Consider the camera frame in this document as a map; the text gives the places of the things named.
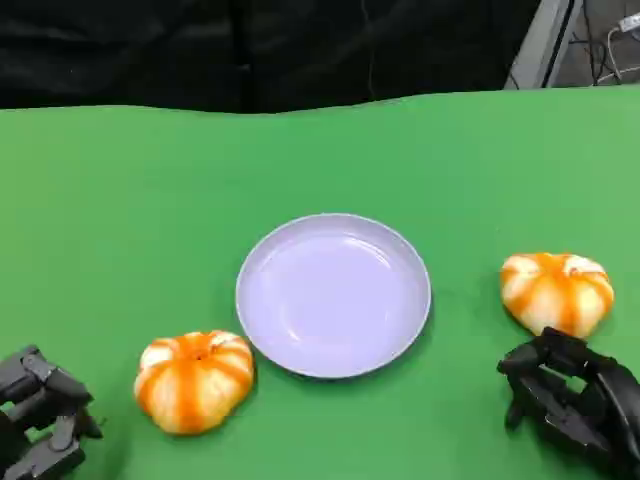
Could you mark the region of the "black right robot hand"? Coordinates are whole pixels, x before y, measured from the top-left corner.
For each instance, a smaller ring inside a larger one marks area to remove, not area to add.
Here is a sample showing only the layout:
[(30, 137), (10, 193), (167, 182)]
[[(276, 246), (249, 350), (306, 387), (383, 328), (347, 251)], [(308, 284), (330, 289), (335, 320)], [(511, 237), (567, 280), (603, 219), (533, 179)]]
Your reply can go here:
[(639, 381), (615, 358), (551, 327), (497, 364), (512, 400), (505, 428), (541, 435), (624, 479), (639, 477)]

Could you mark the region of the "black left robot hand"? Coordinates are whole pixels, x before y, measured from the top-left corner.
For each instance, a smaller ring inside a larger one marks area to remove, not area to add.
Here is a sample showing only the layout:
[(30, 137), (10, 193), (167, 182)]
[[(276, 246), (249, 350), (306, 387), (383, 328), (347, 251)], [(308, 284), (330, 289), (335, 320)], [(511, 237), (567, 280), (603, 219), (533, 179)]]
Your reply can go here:
[(86, 458), (81, 439), (103, 433), (88, 411), (93, 396), (35, 345), (1, 361), (1, 477), (60, 479)]

